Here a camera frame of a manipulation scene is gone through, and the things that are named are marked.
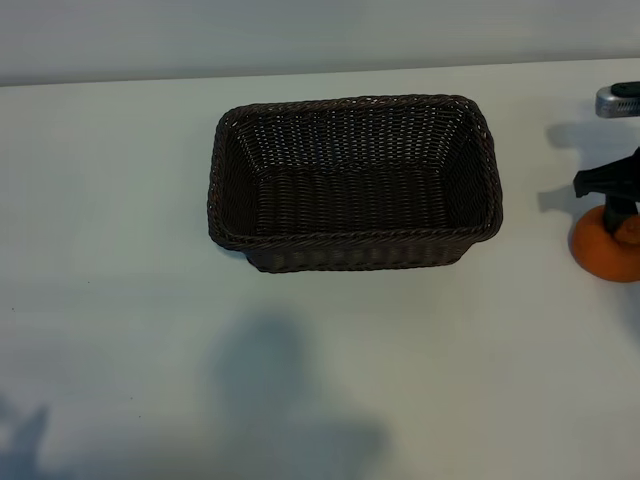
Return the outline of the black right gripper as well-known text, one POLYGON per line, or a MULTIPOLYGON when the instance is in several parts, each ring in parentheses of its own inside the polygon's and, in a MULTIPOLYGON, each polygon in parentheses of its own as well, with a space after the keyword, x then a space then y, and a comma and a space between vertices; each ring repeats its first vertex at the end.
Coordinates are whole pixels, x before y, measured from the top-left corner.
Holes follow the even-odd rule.
POLYGON ((578 171, 573 180, 577 198, 600 193, 605 198, 603 224, 614 236, 626 220, 635 216, 639 200, 639 149, 624 159, 589 170, 578 171))

